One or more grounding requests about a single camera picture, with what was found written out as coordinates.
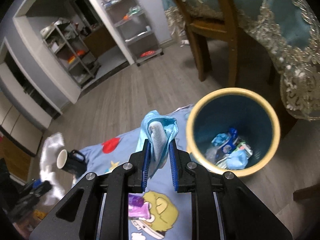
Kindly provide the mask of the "teal yellow-rimmed trash bin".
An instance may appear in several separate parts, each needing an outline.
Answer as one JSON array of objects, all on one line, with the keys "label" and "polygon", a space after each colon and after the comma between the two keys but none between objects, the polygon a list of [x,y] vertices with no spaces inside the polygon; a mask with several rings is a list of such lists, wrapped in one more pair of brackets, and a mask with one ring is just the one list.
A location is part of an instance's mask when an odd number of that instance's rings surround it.
[{"label": "teal yellow-rimmed trash bin", "polygon": [[280,141],[280,123],[269,102],[259,94],[243,88],[224,88],[200,99],[191,110],[185,129],[187,152],[210,172],[223,174],[204,156],[212,140],[229,129],[237,130],[251,147],[253,155],[237,177],[250,176],[273,158]]}]

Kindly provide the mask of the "black white-lined mug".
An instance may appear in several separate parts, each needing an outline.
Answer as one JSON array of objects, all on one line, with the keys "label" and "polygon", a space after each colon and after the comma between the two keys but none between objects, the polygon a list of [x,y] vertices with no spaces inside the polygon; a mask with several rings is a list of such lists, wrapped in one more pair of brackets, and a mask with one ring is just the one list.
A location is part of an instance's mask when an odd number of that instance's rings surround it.
[{"label": "black white-lined mug", "polygon": [[58,169],[68,172],[76,176],[81,177],[87,170],[86,157],[80,151],[62,150],[56,160],[56,166]]}]

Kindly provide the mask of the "light blue cartoon blanket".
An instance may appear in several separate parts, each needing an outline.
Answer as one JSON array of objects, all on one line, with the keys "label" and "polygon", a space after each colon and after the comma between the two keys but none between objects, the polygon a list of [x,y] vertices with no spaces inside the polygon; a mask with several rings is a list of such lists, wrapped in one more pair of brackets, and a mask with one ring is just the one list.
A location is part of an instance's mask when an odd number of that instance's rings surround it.
[{"label": "light blue cartoon blanket", "polygon": [[[137,128],[119,135],[117,146],[104,142],[81,149],[87,171],[102,175],[128,162],[139,134]],[[191,239],[191,194],[175,191],[169,162],[149,179],[146,191],[136,196],[144,205],[136,209],[140,217],[129,215],[130,239]]]}]

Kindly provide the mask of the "blue white wrapper in bin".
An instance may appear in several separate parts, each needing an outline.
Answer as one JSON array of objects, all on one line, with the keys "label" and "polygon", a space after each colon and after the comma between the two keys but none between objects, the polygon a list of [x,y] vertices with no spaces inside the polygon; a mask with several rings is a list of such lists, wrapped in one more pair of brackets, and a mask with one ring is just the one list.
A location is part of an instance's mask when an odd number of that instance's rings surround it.
[{"label": "blue white wrapper in bin", "polygon": [[231,136],[230,140],[223,146],[217,148],[216,161],[223,159],[226,155],[231,154],[235,150],[236,146],[239,144],[240,137],[238,135],[238,130],[231,127],[228,132]]}]

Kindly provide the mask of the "blue crumpled glove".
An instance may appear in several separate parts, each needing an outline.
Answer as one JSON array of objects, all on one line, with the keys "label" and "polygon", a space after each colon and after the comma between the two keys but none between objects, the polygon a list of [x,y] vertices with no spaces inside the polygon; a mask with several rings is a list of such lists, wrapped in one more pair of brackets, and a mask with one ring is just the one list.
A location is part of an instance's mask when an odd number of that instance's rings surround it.
[{"label": "blue crumpled glove", "polygon": [[230,140],[231,136],[229,133],[219,133],[214,139],[212,140],[211,144],[213,147],[221,147],[225,143]]}]

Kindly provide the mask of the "metal shelf rack in kitchen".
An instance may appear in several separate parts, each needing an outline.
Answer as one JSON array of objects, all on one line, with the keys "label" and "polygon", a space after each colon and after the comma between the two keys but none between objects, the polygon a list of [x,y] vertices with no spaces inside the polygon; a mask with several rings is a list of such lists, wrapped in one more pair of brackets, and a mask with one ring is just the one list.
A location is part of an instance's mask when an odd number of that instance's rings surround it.
[{"label": "metal shelf rack in kitchen", "polygon": [[95,78],[100,63],[72,21],[60,18],[40,34],[53,57],[80,88]]}]

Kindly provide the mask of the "wooden chair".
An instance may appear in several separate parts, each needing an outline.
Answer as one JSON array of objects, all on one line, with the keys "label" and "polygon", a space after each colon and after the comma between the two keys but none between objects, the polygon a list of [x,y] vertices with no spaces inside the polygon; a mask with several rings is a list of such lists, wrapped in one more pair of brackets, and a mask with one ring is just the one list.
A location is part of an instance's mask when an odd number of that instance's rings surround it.
[{"label": "wooden chair", "polygon": [[233,0],[217,0],[223,20],[192,16],[182,0],[173,0],[185,20],[185,30],[198,70],[199,80],[204,81],[212,69],[207,38],[228,43],[228,87],[236,85],[238,71],[238,16]]}]

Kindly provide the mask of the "teal lace-trimmed tablecloth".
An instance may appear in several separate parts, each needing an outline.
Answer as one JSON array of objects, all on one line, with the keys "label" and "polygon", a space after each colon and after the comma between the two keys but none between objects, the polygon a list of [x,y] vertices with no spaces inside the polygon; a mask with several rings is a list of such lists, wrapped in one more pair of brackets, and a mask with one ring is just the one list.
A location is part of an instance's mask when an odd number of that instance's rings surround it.
[{"label": "teal lace-trimmed tablecloth", "polygon": [[233,0],[240,28],[268,52],[297,119],[319,119],[319,20],[306,0]]}]

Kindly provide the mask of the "metal shelf rack by wall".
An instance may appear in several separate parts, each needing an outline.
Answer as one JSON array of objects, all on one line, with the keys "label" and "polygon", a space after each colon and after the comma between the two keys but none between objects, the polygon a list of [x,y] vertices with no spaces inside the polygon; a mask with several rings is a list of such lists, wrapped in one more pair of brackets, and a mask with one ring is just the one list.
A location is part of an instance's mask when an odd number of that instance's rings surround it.
[{"label": "metal shelf rack by wall", "polygon": [[146,10],[138,0],[101,0],[101,3],[138,67],[163,55]]}]

